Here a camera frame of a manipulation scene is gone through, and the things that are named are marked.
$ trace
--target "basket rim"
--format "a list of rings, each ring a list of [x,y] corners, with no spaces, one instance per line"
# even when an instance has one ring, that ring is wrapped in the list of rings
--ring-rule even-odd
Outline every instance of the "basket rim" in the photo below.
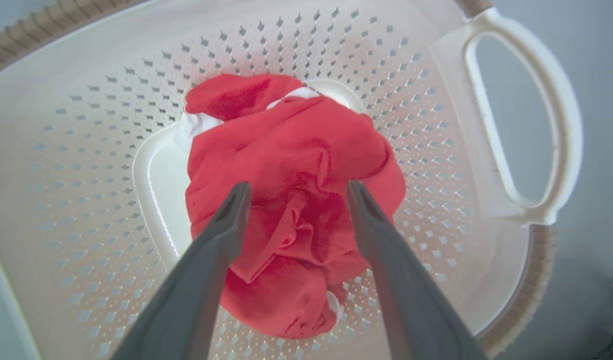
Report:
[[[148,0],[121,3],[114,0],[59,0],[46,6],[0,31],[0,71],[85,25],[145,2]],[[456,2],[467,18],[473,18],[492,7],[490,0]],[[540,306],[551,279],[557,239],[555,225],[530,226],[526,264],[519,285],[496,319],[476,335],[490,358],[515,341]]]

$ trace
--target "red garment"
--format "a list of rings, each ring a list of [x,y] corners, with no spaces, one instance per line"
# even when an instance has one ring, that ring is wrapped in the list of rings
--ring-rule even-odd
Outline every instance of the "red garment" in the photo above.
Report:
[[[346,201],[359,179],[392,216],[405,180],[389,142],[364,114],[325,96],[283,98],[304,85],[284,75],[220,75],[187,95],[186,112],[226,121],[193,139],[186,191],[193,239],[238,182],[252,206],[240,257],[220,302],[266,335],[309,338],[331,330],[327,290],[368,264],[360,255]]]

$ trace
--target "gray floor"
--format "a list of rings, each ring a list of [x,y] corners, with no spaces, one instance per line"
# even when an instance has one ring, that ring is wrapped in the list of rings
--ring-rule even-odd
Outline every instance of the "gray floor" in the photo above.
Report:
[[[0,29],[53,0],[0,0]],[[494,0],[551,48],[572,81],[585,127],[576,191],[558,217],[553,280],[528,328],[499,360],[578,360],[613,333],[613,0]],[[537,198],[549,169],[544,110],[517,61],[483,43],[480,65],[513,176]],[[538,144],[529,146],[529,141]],[[23,359],[0,299],[0,359]]]

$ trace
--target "laundry basket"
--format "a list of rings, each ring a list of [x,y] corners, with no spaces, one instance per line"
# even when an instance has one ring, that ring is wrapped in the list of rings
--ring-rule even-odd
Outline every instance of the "laundry basket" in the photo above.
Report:
[[[549,115],[539,202],[515,191],[497,136],[475,59],[487,35]],[[407,184],[396,228],[489,356],[513,341],[582,153],[569,81],[521,25],[487,0],[63,0],[0,33],[0,284],[30,357],[109,357],[176,265],[192,239],[172,137],[186,93],[224,73],[295,76],[368,114]],[[371,270],[345,288],[313,339],[220,308],[209,358],[388,358]]]

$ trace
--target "white fabric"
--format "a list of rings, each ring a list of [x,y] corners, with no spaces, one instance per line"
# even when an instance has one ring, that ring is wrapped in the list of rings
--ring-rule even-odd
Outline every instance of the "white fabric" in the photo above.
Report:
[[[335,313],[335,323],[338,324],[343,314],[345,314],[345,307],[341,305],[338,298],[331,291],[326,292],[326,300],[329,301],[329,309]]]
[[[194,137],[224,123],[225,122],[219,118],[215,118],[204,112],[189,114],[183,111],[180,116],[180,125],[178,125],[173,135],[173,142],[185,153],[190,153]]]
[[[314,89],[308,88],[306,86],[302,86],[301,88],[297,88],[291,91],[290,93],[282,96],[282,98],[279,98],[278,100],[275,100],[274,102],[268,104],[267,110],[271,109],[272,107],[275,107],[279,102],[284,100],[284,98],[288,98],[290,96],[295,96],[296,98],[311,99],[311,98],[317,98],[318,96],[320,96],[320,94]]]

